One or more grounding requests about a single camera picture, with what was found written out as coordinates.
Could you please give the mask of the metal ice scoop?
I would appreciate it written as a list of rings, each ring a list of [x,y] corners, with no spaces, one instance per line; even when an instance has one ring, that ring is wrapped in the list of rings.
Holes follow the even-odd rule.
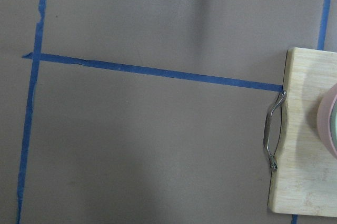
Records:
[[[270,130],[271,130],[271,123],[272,123],[272,116],[275,110],[282,106],[285,102],[287,97],[287,92],[285,90],[279,92],[278,97],[274,104],[272,104],[266,114],[265,118],[265,125],[264,125],[264,135],[263,135],[263,148],[265,154],[269,160],[269,165],[272,171],[277,171],[277,161],[274,157],[274,154],[271,153],[269,149],[269,141],[270,141]]]

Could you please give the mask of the green bowl on pink bowl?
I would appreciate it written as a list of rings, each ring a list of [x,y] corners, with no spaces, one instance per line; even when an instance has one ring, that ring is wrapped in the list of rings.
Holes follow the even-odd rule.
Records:
[[[321,142],[336,158],[336,84],[326,92],[320,102],[316,125]]]

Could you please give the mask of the wooden cutting board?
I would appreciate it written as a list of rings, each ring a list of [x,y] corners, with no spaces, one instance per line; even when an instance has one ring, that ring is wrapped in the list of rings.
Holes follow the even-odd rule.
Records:
[[[276,213],[336,216],[336,158],[316,126],[319,104],[336,83],[336,53],[305,48],[288,51],[268,206]]]

